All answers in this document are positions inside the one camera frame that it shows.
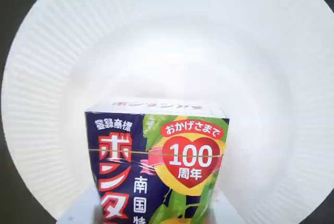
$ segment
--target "white carton top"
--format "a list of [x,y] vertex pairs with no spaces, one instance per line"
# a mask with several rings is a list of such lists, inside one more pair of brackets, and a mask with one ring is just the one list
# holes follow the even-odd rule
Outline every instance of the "white carton top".
[[110,98],[90,107],[86,112],[226,117],[223,110],[213,102],[150,98]]

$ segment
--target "green leaf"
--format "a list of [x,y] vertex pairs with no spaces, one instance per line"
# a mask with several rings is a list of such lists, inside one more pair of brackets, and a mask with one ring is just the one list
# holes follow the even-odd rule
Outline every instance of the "green leaf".
[[146,114],[144,116],[144,119],[142,121],[142,131],[143,131],[143,135],[145,138],[148,137],[148,133],[151,131],[152,127],[154,126],[154,122],[155,122],[155,116],[153,114]]
[[216,172],[214,172],[214,173],[212,174],[212,176],[211,176],[210,185],[211,185],[212,187],[214,187],[214,185],[215,185],[216,182],[217,182],[218,174],[219,174],[219,170],[216,171]]
[[179,194],[176,191],[172,191],[171,197],[168,203],[168,209],[170,211],[171,218],[177,218],[182,214],[183,209],[186,206],[187,198],[183,194]]
[[161,204],[160,207],[154,212],[152,215],[149,224],[160,224],[164,220],[167,220],[170,218],[169,210],[165,206],[165,204]]
[[197,207],[196,212],[190,221],[190,224],[200,224],[205,220],[212,197],[212,192],[212,184],[207,183],[203,188],[199,206]]
[[143,135],[147,138],[146,151],[158,143],[161,138],[161,127],[174,121],[176,116],[173,115],[155,115],[146,114],[143,119]]
[[223,141],[223,142],[226,142],[226,138],[228,136],[229,125],[228,125],[228,123],[226,123],[225,120],[223,120],[221,118],[195,117],[195,116],[189,116],[188,119],[189,120],[206,121],[206,122],[209,122],[209,123],[212,123],[214,125],[217,125],[217,126],[221,127],[224,130],[224,136],[220,140]]

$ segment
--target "label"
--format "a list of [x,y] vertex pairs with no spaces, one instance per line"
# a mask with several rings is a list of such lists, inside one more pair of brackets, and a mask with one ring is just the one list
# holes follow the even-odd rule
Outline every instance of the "label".
[[228,120],[86,112],[104,223],[204,223]]

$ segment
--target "paper plate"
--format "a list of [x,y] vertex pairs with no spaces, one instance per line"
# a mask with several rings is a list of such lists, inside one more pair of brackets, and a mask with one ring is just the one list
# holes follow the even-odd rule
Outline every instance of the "paper plate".
[[86,108],[212,100],[231,118],[225,196],[247,223],[298,223],[334,186],[333,38],[323,0],[38,0],[4,74],[10,153],[59,218],[92,183]]

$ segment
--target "string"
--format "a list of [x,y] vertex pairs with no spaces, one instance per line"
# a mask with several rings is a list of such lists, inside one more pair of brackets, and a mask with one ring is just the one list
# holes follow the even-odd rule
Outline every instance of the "string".
[[124,151],[124,150],[112,150],[112,149],[89,149],[89,151],[107,151],[107,152],[127,152],[131,154],[140,154],[140,155],[161,155],[161,156],[177,156],[177,157],[203,157],[203,158],[218,158],[222,157],[220,155],[173,155],[173,154],[161,154],[156,152],[146,152],[146,151]]

